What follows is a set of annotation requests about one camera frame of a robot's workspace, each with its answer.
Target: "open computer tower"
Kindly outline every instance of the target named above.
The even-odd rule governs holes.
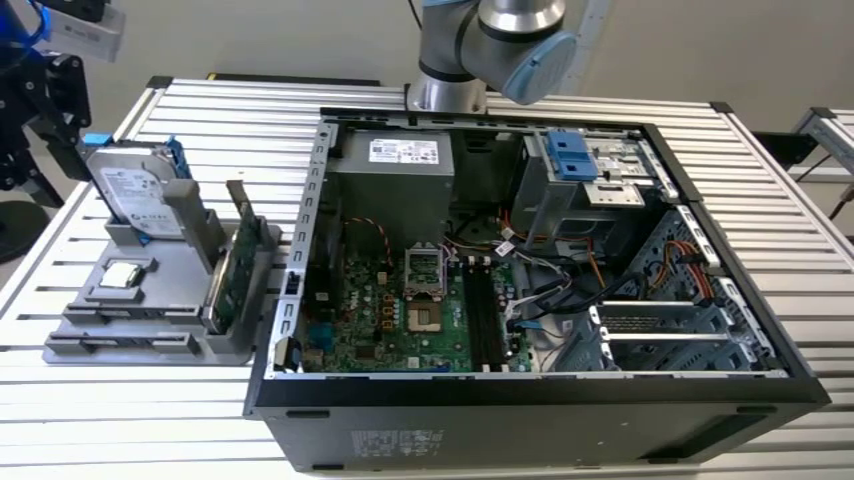
[[[698,462],[829,403],[648,124],[323,110],[266,331],[301,471]]]

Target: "ram slot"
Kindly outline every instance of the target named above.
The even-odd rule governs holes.
[[[501,372],[505,369],[502,329],[489,266],[464,267],[464,288],[473,367],[477,371]]]

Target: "sticker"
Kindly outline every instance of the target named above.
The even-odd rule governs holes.
[[[496,253],[498,253],[500,257],[505,257],[510,252],[513,252],[514,248],[517,248],[517,246],[512,242],[505,240],[502,244],[496,248]]]
[[[378,138],[371,141],[369,161],[440,165],[440,142]]]
[[[161,180],[146,170],[103,168],[107,189],[129,223],[153,237],[183,238],[173,208],[163,203]]]
[[[434,457],[445,430],[353,430],[350,436],[358,457]]]

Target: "case label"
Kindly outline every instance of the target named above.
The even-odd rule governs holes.
[[[445,430],[354,430],[357,456],[428,457],[440,454]]]

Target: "blue plastic latch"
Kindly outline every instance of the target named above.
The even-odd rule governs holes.
[[[546,151],[556,162],[556,174],[561,180],[593,181],[600,169],[590,153],[585,137],[578,132],[549,132]]]
[[[166,146],[173,150],[173,157],[175,159],[175,170],[178,172],[178,178],[193,178],[190,173],[190,165],[187,165],[187,157],[185,156],[185,146],[182,142],[175,139],[175,135],[171,135],[166,141]]]
[[[87,147],[106,147],[113,143],[113,134],[110,133],[87,133],[83,136],[83,145]]]

